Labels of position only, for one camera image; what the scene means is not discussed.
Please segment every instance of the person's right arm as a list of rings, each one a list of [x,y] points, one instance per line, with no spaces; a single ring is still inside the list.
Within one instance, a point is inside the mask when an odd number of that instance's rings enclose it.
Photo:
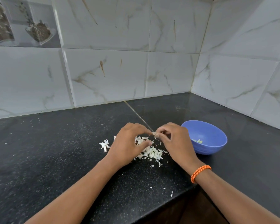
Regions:
[[[159,127],[156,137],[161,139],[170,156],[188,174],[205,165],[195,152],[188,130],[174,123]],[[210,169],[200,172],[195,181],[209,195],[231,224],[280,224],[280,218],[221,179]]]

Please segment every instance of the wristband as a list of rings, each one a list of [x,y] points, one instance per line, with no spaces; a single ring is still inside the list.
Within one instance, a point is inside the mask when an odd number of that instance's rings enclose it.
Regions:
[[[212,169],[209,165],[203,165],[202,167],[199,167],[191,176],[191,182],[195,183],[195,177],[203,170],[205,169]]]

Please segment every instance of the tiled wall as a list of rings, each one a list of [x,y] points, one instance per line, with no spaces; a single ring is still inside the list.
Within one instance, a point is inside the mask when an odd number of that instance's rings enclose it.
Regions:
[[[0,118],[191,89],[212,0],[0,0]]]
[[[191,92],[280,128],[280,0],[215,0]]]

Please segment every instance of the bowl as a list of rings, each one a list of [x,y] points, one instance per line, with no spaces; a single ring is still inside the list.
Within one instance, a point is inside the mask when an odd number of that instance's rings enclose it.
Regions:
[[[216,126],[198,120],[189,120],[182,124],[189,132],[194,150],[198,154],[210,155],[218,152],[227,143],[226,134]]]

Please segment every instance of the hand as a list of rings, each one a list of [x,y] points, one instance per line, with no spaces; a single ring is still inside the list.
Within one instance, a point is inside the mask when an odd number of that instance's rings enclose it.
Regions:
[[[137,157],[146,147],[152,145],[150,140],[142,142],[140,145],[135,144],[135,137],[140,134],[152,135],[153,133],[145,126],[139,123],[127,123],[116,135],[106,158],[115,162],[118,168],[129,164]]]
[[[195,154],[187,128],[169,122],[159,127],[155,136],[163,141],[172,159],[190,175],[204,165]]]

